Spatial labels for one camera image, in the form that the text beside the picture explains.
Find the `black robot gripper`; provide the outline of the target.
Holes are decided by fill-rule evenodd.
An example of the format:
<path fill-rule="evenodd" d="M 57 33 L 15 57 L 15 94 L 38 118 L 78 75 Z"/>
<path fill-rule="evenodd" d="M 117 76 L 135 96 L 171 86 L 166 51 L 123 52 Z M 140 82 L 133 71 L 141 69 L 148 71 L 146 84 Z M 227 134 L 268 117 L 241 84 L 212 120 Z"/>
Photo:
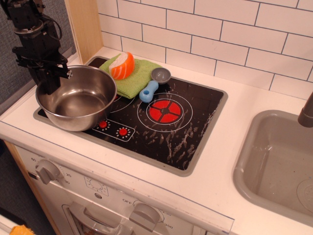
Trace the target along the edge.
<path fill-rule="evenodd" d="M 22 46 L 12 51 L 19 66 L 29 70 L 32 79 L 45 94 L 53 94 L 61 85 L 60 77 L 72 77 L 67 59 L 59 52 L 60 38 L 54 26 L 14 29 Z"/>

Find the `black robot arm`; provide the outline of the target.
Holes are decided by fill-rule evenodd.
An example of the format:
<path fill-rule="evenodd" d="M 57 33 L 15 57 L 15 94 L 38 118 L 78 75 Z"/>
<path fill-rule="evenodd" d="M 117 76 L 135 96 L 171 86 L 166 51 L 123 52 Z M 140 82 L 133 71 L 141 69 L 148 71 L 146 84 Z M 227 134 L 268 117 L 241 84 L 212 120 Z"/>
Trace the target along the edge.
<path fill-rule="evenodd" d="M 67 58 L 59 52 L 63 36 L 60 25 L 43 13 L 41 0 L 2 0 L 0 5 L 22 44 L 12 49 L 18 65 L 29 70 L 46 94 L 54 93 L 61 86 L 61 77 L 72 77 Z"/>

